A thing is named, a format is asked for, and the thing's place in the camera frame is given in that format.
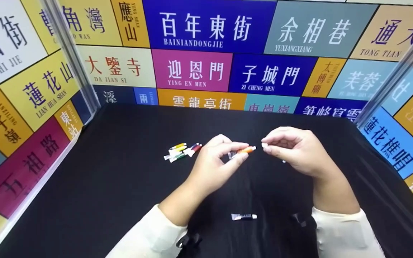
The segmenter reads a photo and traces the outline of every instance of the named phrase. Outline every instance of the finger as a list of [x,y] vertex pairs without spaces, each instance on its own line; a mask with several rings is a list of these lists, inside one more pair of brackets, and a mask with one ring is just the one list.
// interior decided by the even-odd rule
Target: finger
[[231,139],[224,134],[218,134],[205,144],[205,147],[214,147],[224,142],[232,142]]
[[244,163],[244,161],[248,158],[248,154],[245,153],[239,153],[237,154],[233,159],[229,160],[227,163],[225,163],[222,167],[221,170],[228,175],[228,177],[231,177],[235,171]]
[[277,131],[271,135],[264,137],[261,142],[270,143],[270,142],[278,142],[280,140],[286,140],[289,142],[295,142],[295,144],[299,143],[303,139],[303,130],[293,128],[286,131]]
[[222,143],[219,144],[218,146],[214,147],[215,153],[218,155],[218,157],[222,157],[226,155],[227,153],[231,151],[238,151],[241,149],[245,149],[248,147],[249,144],[244,143],[244,142],[231,142],[231,143]]
[[292,149],[286,149],[286,148],[282,148],[282,147],[278,147],[274,145],[269,145],[264,148],[264,151],[267,154],[270,154],[281,160],[285,160],[289,162],[290,164],[295,161],[295,154],[294,154],[295,150],[292,150]]

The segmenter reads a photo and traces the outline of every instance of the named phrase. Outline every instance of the small paint tube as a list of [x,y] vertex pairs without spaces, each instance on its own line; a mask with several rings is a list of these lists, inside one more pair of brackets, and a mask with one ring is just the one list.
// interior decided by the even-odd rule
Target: small paint tube
[[181,154],[182,152],[174,152],[174,153],[172,153],[172,154],[168,154],[168,155],[165,155],[164,157],[163,157],[163,159],[164,160],[167,160],[167,159],[169,159],[169,158],[171,158],[171,157],[175,157],[176,155],[179,155],[179,154]]
[[189,155],[189,157],[192,157],[196,152],[198,152],[202,148],[202,146],[202,144],[195,146],[193,149],[187,152],[187,155]]
[[179,147],[185,146],[185,145],[187,145],[187,144],[185,144],[185,143],[180,143],[180,144],[178,144],[178,145],[175,145],[175,146],[171,147],[170,150],[174,150],[174,149],[176,149],[176,148],[179,148]]
[[196,144],[192,145],[191,147],[183,150],[184,153],[188,154],[192,149],[195,148],[195,146],[199,145],[199,143],[197,142]]
[[229,152],[227,155],[229,156],[229,159],[232,159],[235,157],[235,155],[239,154],[239,153],[250,153],[253,152],[254,150],[256,150],[256,146],[248,146],[245,149],[241,149],[241,150],[237,150],[236,152]]
[[176,155],[175,157],[170,158],[170,163],[173,163],[173,161],[179,160],[182,157],[185,157],[186,154],[185,153],[180,153],[178,155]]
[[173,154],[173,153],[178,153],[178,152],[182,152],[183,150],[185,150],[187,147],[185,145],[178,147],[176,149],[172,149],[172,150],[168,150],[168,153]]
[[262,148],[265,148],[265,147],[267,147],[269,144],[268,143],[262,143]]
[[257,219],[256,214],[231,214],[232,220],[251,220]]

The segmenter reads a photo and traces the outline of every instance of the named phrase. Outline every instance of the black object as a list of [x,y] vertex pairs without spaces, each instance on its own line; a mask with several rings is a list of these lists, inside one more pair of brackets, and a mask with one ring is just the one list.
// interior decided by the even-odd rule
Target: black object
[[[310,129],[346,175],[387,258],[413,257],[413,194],[347,119],[164,106],[105,106],[0,245],[0,258],[104,258],[195,162],[163,160],[179,142],[224,134],[260,145],[278,126]],[[261,148],[193,215],[196,258],[317,256],[312,180]],[[259,214],[236,223],[231,211]],[[299,214],[301,227],[292,214]]]
[[193,235],[186,234],[184,237],[182,237],[177,243],[176,247],[177,248],[197,248],[198,245],[200,245],[200,242],[202,242],[202,238],[198,233],[195,233]]

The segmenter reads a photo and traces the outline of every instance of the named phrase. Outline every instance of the wrist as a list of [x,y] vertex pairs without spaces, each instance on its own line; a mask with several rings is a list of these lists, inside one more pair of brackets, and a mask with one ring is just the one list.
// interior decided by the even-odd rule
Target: wrist
[[183,192],[184,196],[192,198],[195,202],[202,202],[210,193],[197,186],[197,184],[192,183],[189,178],[179,186],[180,191]]
[[313,179],[318,182],[328,182],[343,176],[343,173],[333,160],[329,160],[316,171]]

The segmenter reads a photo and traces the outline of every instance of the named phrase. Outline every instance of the black fabric surface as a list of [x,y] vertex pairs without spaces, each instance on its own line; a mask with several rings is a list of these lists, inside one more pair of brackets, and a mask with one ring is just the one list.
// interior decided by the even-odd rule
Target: black fabric surface
[[[0,258],[104,258],[185,178],[195,157],[164,161],[180,142],[224,134],[257,150],[194,214],[197,258],[317,257],[312,181],[262,151],[278,126],[312,130],[349,179],[388,258],[413,257],[413,195],[347,119],[249,111],[110,105],[85,128],[0,245]],[[231,213],[257,214],[232,221]],[[306,227],[291,219],[299,213]]]

